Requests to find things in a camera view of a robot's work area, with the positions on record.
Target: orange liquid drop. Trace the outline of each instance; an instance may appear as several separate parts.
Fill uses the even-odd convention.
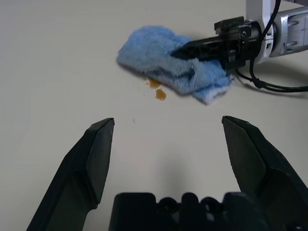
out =
[[[150,85],[150,88],[156,89],[160,86],[160,83],[150,78],[149,85]]]
[[[164,93],[161,89],[156,90],[156,98],[159,100],[165,100],[166,93]]]

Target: wire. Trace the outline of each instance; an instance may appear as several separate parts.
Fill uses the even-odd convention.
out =
[[[266,25],[266,27],[263,31],[263,33],[261,34],[261,37],[259,38],[259,43],[258,43],[258,46],[255,50],[255,54],[253,55],[253,57],[250,60],[249,74],[250,74],[251,77],[247,77],[247,76],[243,75],[238,69],[236,69],[235,72],[238,76],[253,82],[254,85],[259,89],[264,88],[266,90],[270,90],[270,91],[274,91],[274,92],[286,92],[286,93],[305,92],[305,91],[308,91],[308,86],[304,86],[304,87],[283,87],[283,86],[264,82],[264,81],[258,79],[254,74],[255,59],[258,56],[258,54],[260,53],[263,39],[265,38],[266,34],[270,30],[270,27],[273,25],[273,22],[274,22],[274,20],[277,16],[277,13],[278,13],[278,10],[279,10],[279,7],[280,7],[280,3],[281,3],[281,0],[276,0],[273,13],[272,13],[272,15],[269,19],[268,24]]]

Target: screw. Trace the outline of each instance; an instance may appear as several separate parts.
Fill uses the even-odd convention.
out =
[[[243,31],[243,32],[242,32],[242,37],[245,38],[246,35],[247,35],[246,31]]]

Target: microfiber cloth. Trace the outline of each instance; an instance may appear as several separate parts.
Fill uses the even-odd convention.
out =
[[[170,56],[189,41],[189,37],[163,26],[144,26],[130,35],[118,53],[117,62],[148,75],[180,95],[191,94],[210,104],[229,89],[233,77],[227,75],[218,60],[200,62]]]

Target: blue cloth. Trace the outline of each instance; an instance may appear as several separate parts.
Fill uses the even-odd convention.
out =
[[[181,60],[170,54],[191,39],[163,26],[144,26],[134,31],[118,53],[117,62],[145,73],[180,95],[192,94],[210,104],[233,81],[219,61]]]

